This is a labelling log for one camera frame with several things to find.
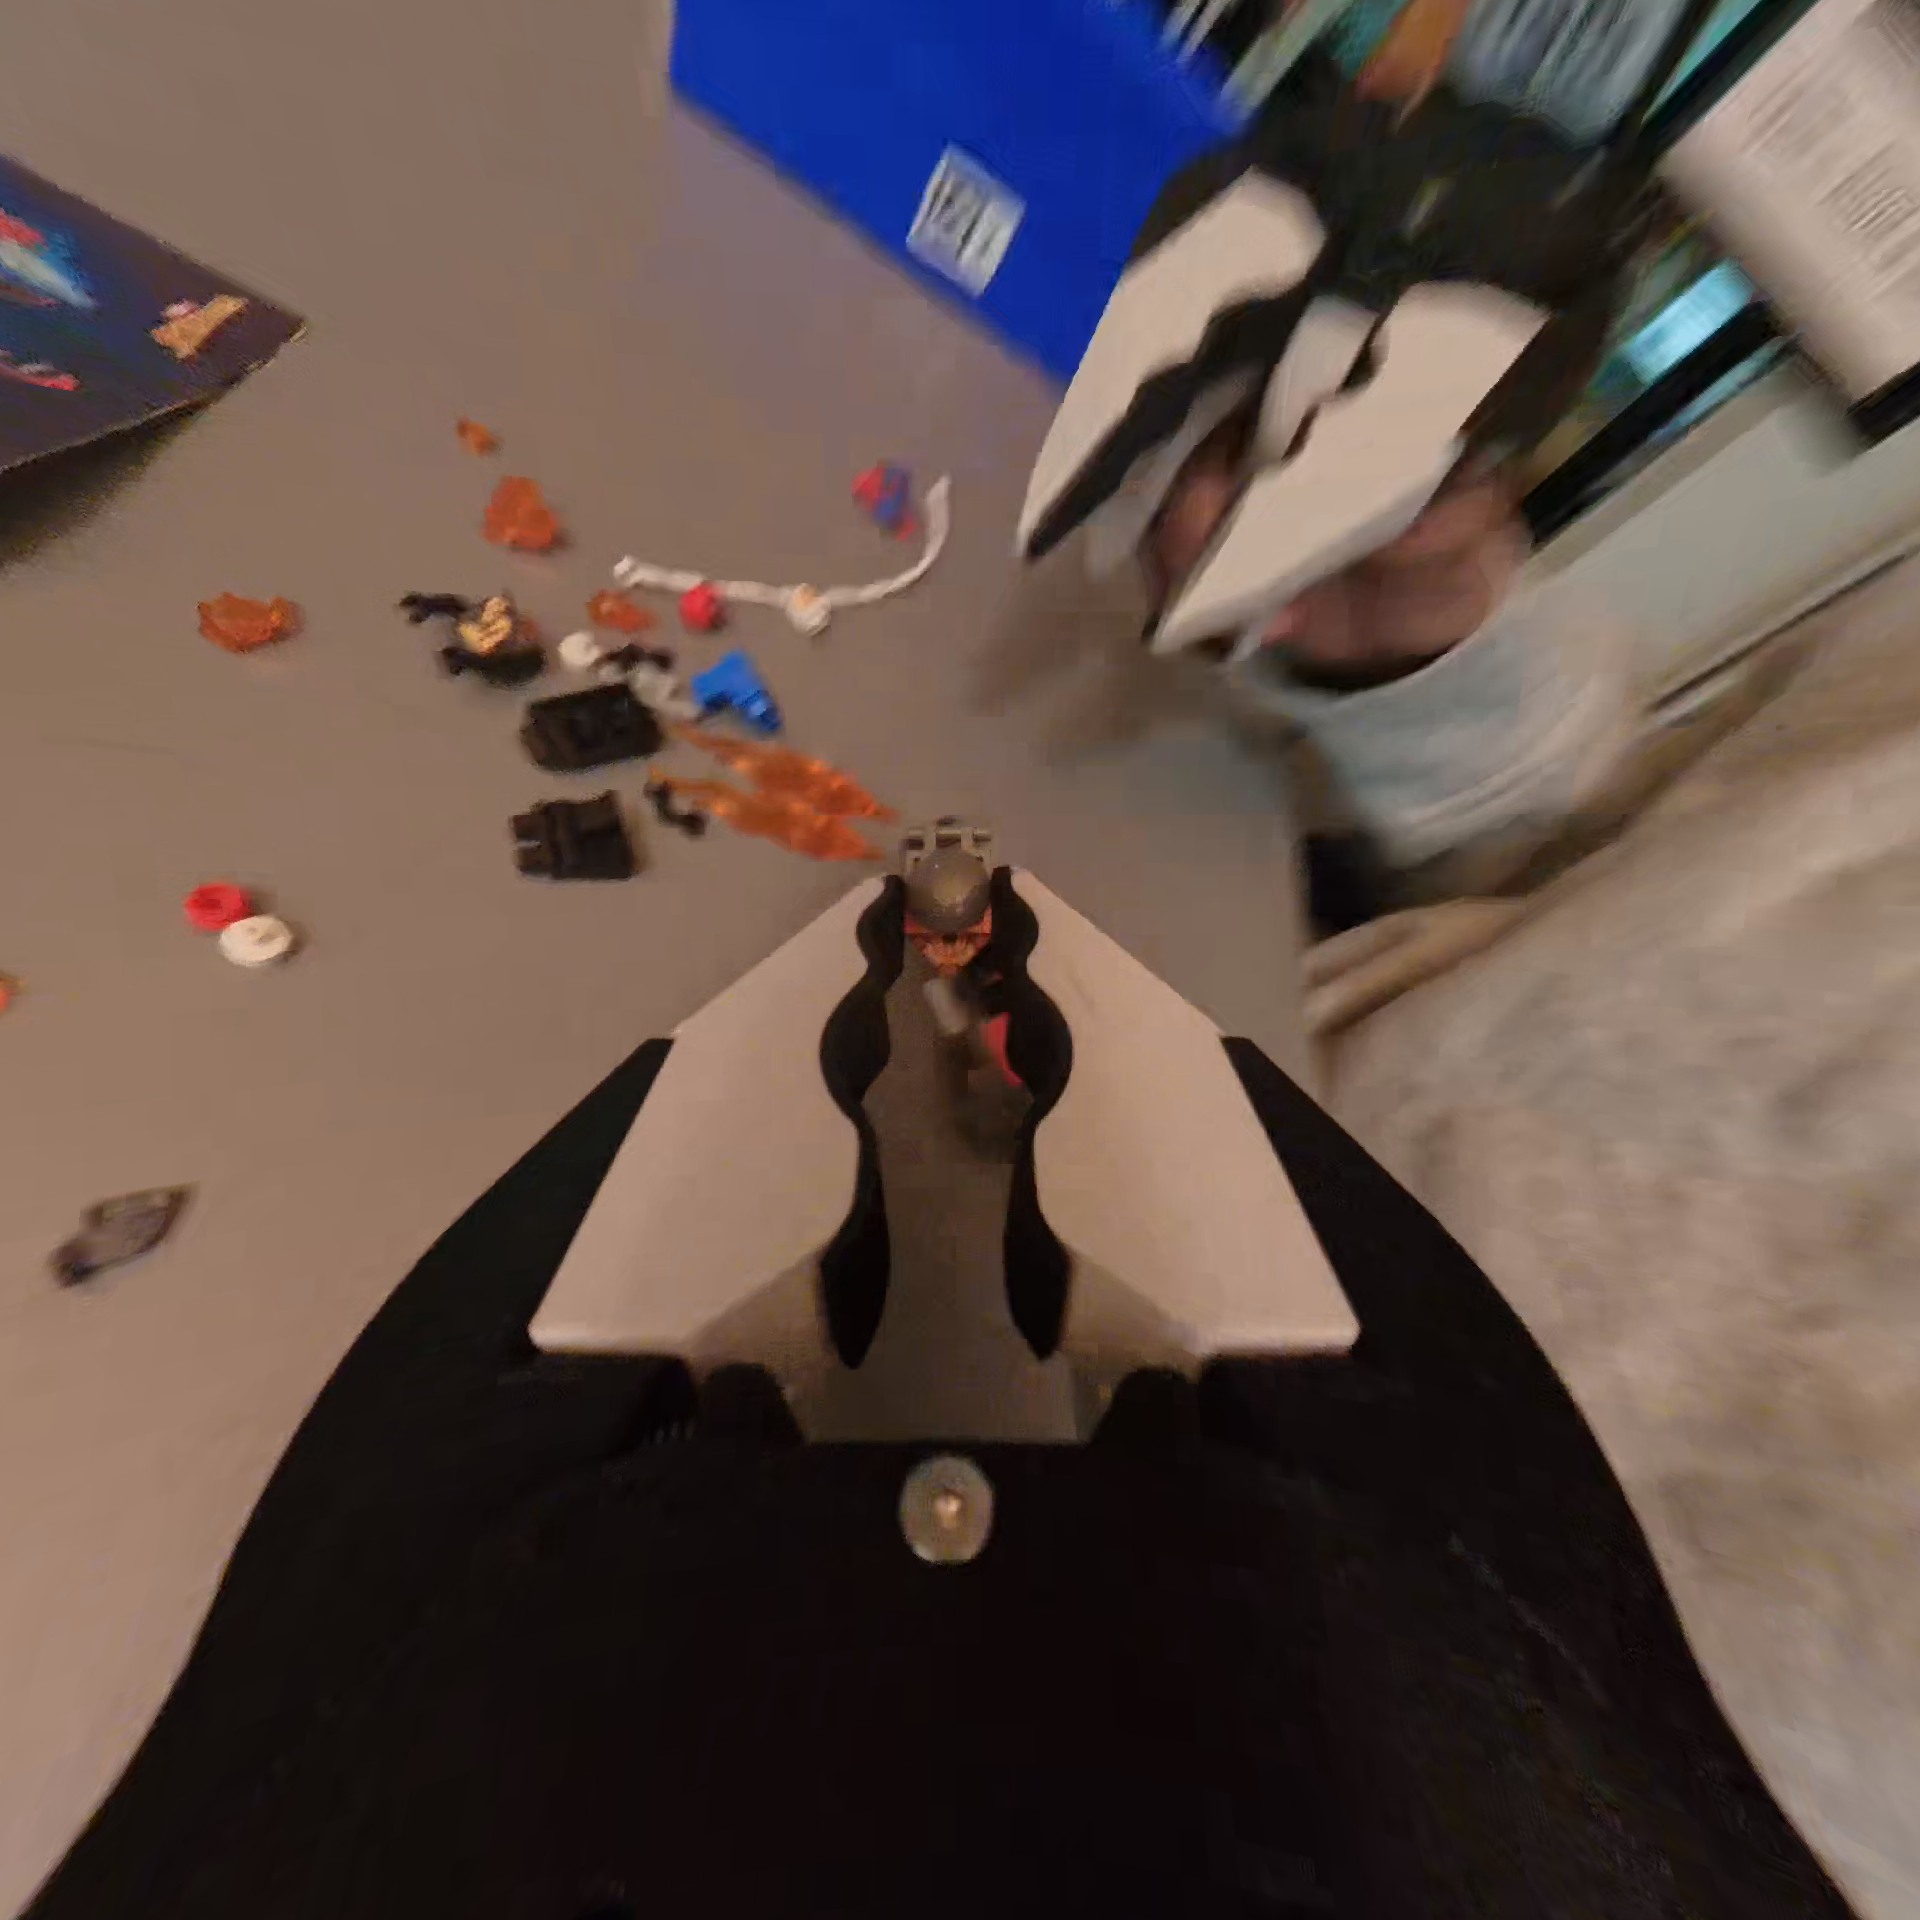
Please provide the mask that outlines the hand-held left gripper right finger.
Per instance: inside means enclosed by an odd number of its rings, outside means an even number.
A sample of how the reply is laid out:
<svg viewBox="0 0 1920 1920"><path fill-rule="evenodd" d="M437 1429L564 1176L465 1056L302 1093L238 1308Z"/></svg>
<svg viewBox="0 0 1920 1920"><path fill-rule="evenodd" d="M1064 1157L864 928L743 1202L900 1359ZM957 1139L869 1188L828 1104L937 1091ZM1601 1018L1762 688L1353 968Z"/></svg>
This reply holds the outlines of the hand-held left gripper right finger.
<svg viewBox="0 0 1920 1920"><path fill-rule="evenodd" d="M994 874L1028 1095L1000 1262L1080 1436L1140 1371L1318 1359L1360 1320L1240 1076L1242 1047L1031 871Z"/></svg>

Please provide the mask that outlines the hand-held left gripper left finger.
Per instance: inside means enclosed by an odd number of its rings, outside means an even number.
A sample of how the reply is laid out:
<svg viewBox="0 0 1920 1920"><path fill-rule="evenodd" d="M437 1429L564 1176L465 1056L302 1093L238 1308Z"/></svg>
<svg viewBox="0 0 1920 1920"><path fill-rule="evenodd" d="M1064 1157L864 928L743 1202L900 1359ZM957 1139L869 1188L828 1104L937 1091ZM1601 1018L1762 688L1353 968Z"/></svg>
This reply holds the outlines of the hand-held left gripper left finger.
<svg viewBox="0 0 1920 1920"><path fill-rule="evenodd" d="M532 1311L545 1357L759 1370L808 1439L857 1429L900 1230L869 1095L897 880L869 878L690 1014Z"/></svg>

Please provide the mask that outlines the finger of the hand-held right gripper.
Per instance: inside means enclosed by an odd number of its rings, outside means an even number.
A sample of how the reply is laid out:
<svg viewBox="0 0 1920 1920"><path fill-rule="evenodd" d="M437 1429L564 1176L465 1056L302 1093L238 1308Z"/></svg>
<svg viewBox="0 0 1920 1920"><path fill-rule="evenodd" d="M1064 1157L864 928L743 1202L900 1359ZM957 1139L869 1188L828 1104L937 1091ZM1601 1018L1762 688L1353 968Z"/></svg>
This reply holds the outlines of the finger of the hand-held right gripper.
<svg viewBox="0 0 1920 1920"><path fill-rule="evenodd" d="M1151 654L1229 639L1242 658L1304 591L1400 536L1550 317L1473 280L1414 284L1382 316L1310 300L1263 386L1237 499L1167 589Z"/></svg>
<svg viewBox="0 0 1920 1920"><path fill-rule="evenodd" d="M1304 184L1238 170L1121 269L1025 477L1021 560L1104 514L1280 362L1325 244Z"/></svg>

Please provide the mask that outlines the black red lego build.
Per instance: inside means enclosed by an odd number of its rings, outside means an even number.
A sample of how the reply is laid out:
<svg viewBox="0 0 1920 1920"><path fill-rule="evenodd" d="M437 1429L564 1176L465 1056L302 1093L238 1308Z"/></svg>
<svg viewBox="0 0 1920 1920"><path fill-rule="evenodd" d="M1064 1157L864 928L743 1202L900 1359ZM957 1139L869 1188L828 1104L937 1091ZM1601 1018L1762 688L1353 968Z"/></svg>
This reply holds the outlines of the black red lego build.
<svg viewBox="0 0 1920 1920"><path fill-rule="evenodd" d="M897 850L903 936L918 958L921 998L953 1096L1021 1109L1012 1018L994 955L992 831L945 816L909 830Z"/></svg>

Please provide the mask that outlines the person's right forearm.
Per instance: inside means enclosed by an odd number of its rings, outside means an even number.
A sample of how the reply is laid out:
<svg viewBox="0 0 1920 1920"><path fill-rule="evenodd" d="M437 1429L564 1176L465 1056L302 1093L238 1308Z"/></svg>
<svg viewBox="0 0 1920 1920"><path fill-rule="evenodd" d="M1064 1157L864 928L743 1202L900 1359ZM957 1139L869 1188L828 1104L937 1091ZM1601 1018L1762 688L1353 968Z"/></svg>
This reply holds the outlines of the person's right forearm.
<svg viewBox="0 0 1920 1920"><path fill-rule="evenodd" d="M1392 874L1535 850L1620 774L1645 714L1631 639L1535 591L1380 685L1310 683L1280 647L1232 662L1226 685L1297 731Z"/></svg>

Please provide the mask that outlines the long black lego brick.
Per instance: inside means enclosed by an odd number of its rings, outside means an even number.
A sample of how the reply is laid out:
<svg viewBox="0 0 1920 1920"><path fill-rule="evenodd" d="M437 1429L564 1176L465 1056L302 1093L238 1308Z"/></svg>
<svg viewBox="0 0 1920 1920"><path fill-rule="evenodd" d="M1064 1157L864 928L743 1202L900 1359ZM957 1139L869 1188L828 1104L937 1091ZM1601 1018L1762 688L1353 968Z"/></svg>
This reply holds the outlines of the long black lego brick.
<svg viewBox="0 0 1920 1920"><path fill-rule="evenodd" d="M529 702L519 720L528 760L552 774L646 760L664 748L664 730L624 680Z"/></svg>

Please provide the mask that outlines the dark lego piece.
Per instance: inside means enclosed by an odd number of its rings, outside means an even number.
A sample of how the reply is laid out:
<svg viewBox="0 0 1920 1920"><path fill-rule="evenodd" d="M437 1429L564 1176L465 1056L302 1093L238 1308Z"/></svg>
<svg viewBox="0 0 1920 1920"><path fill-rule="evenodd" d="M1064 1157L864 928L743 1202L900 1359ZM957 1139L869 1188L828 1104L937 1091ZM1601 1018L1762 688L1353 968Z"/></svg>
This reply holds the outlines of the dark lego piece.
<svg viewBox="0 0 1920 1920"><path fill-rule="evenodd" d="M50 1252L54 1284L79 1286L152 1252L172 1237L191 1196L193 1186L154 1186L88 1207Z"/></svg>

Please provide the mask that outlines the lego instruction booklet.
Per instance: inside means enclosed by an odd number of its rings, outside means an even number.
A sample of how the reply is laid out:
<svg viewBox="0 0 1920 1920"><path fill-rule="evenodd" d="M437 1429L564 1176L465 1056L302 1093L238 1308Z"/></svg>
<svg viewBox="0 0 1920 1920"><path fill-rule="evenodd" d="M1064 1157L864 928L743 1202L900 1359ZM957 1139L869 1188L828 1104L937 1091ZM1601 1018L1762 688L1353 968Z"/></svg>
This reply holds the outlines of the lego instruction booklet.
<svg viewBox="0 0 1920 1920"><path fill-rule="evenodd" d="M2 157L2 471L198 411L303 336L238 279Z"/></svg>

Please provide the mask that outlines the person's right hand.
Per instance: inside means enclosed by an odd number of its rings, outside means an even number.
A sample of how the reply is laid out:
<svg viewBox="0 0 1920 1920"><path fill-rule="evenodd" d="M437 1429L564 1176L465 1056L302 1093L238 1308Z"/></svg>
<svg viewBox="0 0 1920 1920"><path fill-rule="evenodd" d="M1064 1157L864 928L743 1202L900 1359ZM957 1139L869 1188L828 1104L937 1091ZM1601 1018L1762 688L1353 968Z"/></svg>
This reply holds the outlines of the person's right hand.
<svg viewBox="0 0 1920 1920"><path fill-rule="evenodd" d="M1263 647L1310 688L1402 680L1497 613L1527 556L1524 518L1497 480L1454 487L1394 542L1277 613Z"/></svg>

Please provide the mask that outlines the blue plastic bin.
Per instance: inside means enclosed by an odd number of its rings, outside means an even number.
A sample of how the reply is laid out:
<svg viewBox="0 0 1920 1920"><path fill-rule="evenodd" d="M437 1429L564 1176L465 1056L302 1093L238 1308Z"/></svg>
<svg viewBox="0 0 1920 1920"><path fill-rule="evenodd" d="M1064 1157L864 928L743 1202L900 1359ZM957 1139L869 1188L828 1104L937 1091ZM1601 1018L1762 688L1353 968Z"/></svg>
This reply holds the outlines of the blue plastic bin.
<svg viewBox="0 0 1920 1920"><path fill-rule="evenodd" d="M1149 5L682 3L668 77L1053 378L1164 183L1240 122Z"/></svg>

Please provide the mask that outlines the framed marker sign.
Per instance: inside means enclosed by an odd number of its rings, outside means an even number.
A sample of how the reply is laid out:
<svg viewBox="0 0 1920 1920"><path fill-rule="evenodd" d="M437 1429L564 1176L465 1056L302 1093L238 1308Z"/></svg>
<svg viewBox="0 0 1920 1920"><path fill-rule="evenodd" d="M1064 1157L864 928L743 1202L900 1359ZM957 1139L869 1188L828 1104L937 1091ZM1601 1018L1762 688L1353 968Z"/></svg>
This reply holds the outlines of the framed marker sign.
<svg viewBox="0 0 1920 1920"><path fill-rule="evenodd" d="M1877 446L1914 423L1917 5L1752 5L1658 115L1662 179Z"/></svg>

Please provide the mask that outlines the black printed minifigure torso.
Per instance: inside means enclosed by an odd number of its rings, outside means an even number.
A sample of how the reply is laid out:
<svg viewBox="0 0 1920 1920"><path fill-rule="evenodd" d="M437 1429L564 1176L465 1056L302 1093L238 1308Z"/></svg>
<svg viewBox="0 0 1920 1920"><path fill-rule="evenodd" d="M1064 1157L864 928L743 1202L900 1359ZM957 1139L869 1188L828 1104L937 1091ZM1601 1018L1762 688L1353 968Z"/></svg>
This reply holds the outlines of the black printed minifigure torso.
<svg viewBox="0 0 1920 1920"><path fill-rule="evenodd" d="M543 677L545 652L519 605L508 594L492 594L448 618L438 668L450 679L516 691Z"/></svg>

